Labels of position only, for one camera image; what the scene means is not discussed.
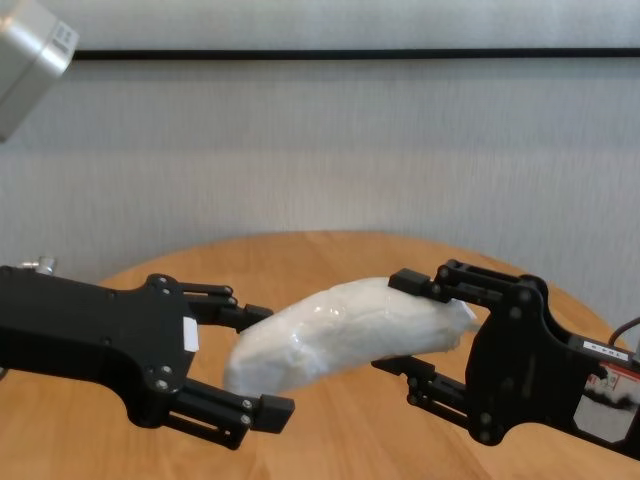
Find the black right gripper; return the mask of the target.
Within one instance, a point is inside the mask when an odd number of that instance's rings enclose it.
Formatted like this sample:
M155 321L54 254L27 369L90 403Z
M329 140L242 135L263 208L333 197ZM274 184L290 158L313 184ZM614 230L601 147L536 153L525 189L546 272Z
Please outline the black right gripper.
M604 387L611 373L638 374L632 353L560 326L541 279L449 260L433 278L403 268L389 277L388 286L489 311L472 343L466 387L413 356L372 362L406 377L409 405L444 420L468 419L471 437L489 446L518 425L539 423L617 453L638 452L637 394Z

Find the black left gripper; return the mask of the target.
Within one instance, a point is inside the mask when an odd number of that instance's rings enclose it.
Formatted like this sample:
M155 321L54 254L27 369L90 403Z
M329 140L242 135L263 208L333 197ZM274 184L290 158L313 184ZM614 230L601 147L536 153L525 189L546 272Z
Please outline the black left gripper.
M241 333L273 314L241 306L227 285L178 286L152 275L136 289L113 290L4 266L1 365L102 385L119 396L137 426L167 422L237 450L250 430L280 434L295 402L186 381L199 347L197 323Z

